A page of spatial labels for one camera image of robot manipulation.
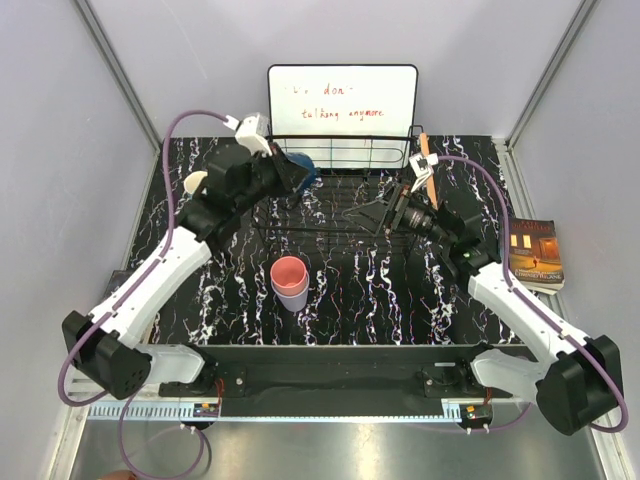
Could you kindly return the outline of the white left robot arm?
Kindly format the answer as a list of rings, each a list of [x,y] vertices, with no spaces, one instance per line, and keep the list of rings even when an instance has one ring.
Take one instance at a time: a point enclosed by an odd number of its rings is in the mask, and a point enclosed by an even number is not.
[[[240,229],[243,215],[265,198],[288,197],[316,176],[304,153],[271,143],[264,152],[225,145],[204,171],[184,182],[190,198],[152,254],[90,313],[70,312],[62,322],[68,350],[58,377],[61,400],[75,405],[65,379],[75,367],[104,395],[123,400],[146,384],[178,383],[196,396],[215,386],[214,362],[195,346],[146,346],[142,335],[179,287]]]

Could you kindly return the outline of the pink plastic cup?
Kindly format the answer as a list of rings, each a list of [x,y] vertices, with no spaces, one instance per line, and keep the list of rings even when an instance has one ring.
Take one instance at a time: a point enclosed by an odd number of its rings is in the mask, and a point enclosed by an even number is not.
[[[305,289],[307,268],[300,258],[284,256],[273,263],[270,277],[278,292],[295,296]]]

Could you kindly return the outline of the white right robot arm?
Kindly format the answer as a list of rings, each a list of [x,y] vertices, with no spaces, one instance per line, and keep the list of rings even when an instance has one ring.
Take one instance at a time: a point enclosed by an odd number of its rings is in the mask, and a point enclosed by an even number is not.
[[[373,235],[401,231],[433,242],[444,277],[497,315],[533,354],[525,360],[494,347],[478,348],[454,371],[460,393],[472,397],[487,387],[510,393],[536,405],[567,436],[614,409],[623,424],[628,422],[616,343],[606,335],[590,337],[547,307],[508,271],[470,222],[402,185],[343,216]]]

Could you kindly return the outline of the light blue ceramic mug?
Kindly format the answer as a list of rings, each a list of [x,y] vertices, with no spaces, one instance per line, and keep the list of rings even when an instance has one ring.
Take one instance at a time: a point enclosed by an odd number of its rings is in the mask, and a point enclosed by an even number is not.
[[[201,182],[208,176],[204,170],[190,173],[183,181],[184,191],[188,195],[193,195],[199,188]]]

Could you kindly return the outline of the lavender plastic cup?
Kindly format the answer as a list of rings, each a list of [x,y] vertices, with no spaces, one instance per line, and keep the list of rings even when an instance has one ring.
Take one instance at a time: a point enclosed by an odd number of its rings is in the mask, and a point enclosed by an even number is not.
[[[308,288],[303,288],[296,295],[285,295],[279,290],[275,290],[276,296],[283,305],[283,307],[292,313],[301,311],[307,304]]]

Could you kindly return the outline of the dark blue ceramic mug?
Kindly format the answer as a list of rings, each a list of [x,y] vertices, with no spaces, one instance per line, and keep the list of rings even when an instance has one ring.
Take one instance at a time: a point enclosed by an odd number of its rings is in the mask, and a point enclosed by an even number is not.
[[[299,189],[295,192],[294,195],[287,199],[286,209],[293,210],[297,207],[304,195],[304,193],[313,185],[317,177],[317,170],[313,160],[304,153],[289,153],[287,155],[288,159],[292,161],[294,164],[305,169],[305,178],[301,183]]]

